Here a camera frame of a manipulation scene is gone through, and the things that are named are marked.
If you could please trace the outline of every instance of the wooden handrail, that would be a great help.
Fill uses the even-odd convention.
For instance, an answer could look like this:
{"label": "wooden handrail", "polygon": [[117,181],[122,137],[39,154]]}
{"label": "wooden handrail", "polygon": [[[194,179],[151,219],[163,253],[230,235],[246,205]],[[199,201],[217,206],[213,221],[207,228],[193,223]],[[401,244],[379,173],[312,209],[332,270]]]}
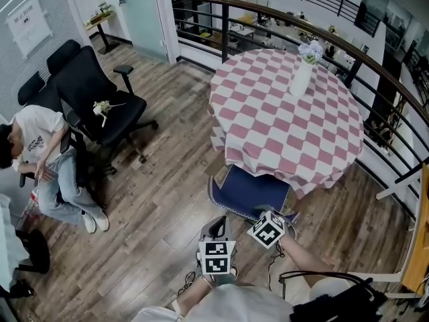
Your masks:
{"label": "wooden handrail", "polygon": [[352,44],[348,43],[346,40],[330,33],[327,30],[324,30],[318,26],[312,25],[303,19],[294,17],[288,13],[278,11],[277,9],[272,9],[269,7],[257,5],[255,3],[248,3],[240,0],[191,0],[191,1],[202,1],[209,3],[217,3],[220,5],[228,5],[231,7],[237,7],[241,9],[246,9],[248,11],[262,13],[264,15],[269,15],[278,20],[286,21],[294,26],[298,26],[300,29],[303,29],[315,36],[321,37],[324,40],[329,41],[335,46],[338,46],[340,49],[344,50],[347,54],[352,56],[355,60],[361,61],[363,64],[368,66],[374,72],[376,72],[380,77],[386,78],[404,97],[404,99],[412,106],[412,108],[418,113],[418,115],[423,119],[426,125],[429,127],[429,115],[424,110],[423,106],[419,104],[416,98],[401,84],[396,78],[390,74],[382,65],[378,64],[377,61],[366,55],[360,49],[356,48]]}

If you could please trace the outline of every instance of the black office chair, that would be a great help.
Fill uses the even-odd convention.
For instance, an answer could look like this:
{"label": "black office chair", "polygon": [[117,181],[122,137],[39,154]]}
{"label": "black office chair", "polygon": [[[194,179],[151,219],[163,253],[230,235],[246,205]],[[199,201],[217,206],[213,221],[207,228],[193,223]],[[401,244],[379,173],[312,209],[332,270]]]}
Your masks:
{"label": "black office chair", "polygon": [[[133,145],[140,156],[140,162],[146,161],[143,152],[131,139],[129,134],[145,126],[157,129],[155,120],[138,123],[146,108],[146,102],[133,94],[128,75],[133,71],[132,66],[117,66],[113,69],[122,75],[128,93],[118,91],[100,67],[92,47],[83,48],[74,40],[64,43],[48,60],[51,73],[49,83],[56,85],[61,99],[69,104],[79,118],[73,126],[79,127],[92,141],[102,147],[110,148],[108,161],[122,139]],[[107,115],[106,124],[101,127],[103,118],[93,112],[94,102],[108,100],[111,105],[124,104],[114,107]],[[116,169],[110,163],[105,172],[115,174]]]}
{"label": "black office chair", "polygon": [[[45,85],[45,82],[40,78],[39,72],[36,72],[18,91],[18,103],[23,105],[39,105],[46,107],[55,112],[63,112],[62,104],[56,87],[54,85]],[[78,121],[77,116],[71,111],[66,119],[71,118],[75,122]],[[76,152],[76,183],[79,187],[87,189],[95,203],[104,207],[103,203],[99,200],[95,192],[92,190],[89,181],[90,175],[88,172],[90,166],[91,154],[87,152],[83,135],[74,131],[71,127],[68,129],[66,135],[62,138],[60,144],[61,154],[65,153],[69,147],[72,146],[77,150]],[[34,179],[33,173],[21,174],[19,186],[25,185],[25,178]],[[63,203],[61,191],[58,191],[57,200]]]}

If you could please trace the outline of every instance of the glass door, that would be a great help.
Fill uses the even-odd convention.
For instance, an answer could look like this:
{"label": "glass door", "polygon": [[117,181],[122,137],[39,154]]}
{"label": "glass door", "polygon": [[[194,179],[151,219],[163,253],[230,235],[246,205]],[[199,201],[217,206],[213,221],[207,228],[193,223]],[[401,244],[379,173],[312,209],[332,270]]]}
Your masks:
{"label": "glass door", "polygon": [[157,0],[119,0],[134,48],[167,61]]}

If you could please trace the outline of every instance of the white poster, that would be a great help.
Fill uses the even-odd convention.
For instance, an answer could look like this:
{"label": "white poster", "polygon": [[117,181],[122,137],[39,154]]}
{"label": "white poster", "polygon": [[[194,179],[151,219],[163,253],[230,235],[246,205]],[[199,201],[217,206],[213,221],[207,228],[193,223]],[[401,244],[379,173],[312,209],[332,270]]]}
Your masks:
{"label": "white poster", "polygon": [[52,36],[39,0],[26,1],[6,19],[6,22],[12,31],[13,41],[18,45],[24,58],[27,58],[42,40]]}

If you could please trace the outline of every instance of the white vase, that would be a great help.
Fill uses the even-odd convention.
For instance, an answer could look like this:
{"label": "white vase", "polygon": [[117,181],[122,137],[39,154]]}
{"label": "white vase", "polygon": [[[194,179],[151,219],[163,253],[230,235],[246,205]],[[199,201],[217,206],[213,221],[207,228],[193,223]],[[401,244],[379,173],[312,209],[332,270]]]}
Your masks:
{"label": "white vase", "polygon": [[289,87],[289,91],[293,96],[300,98],[304,95],[310,83],[313,68],[314,64],[301,61],[301,65],[296,71],[292,84]]}

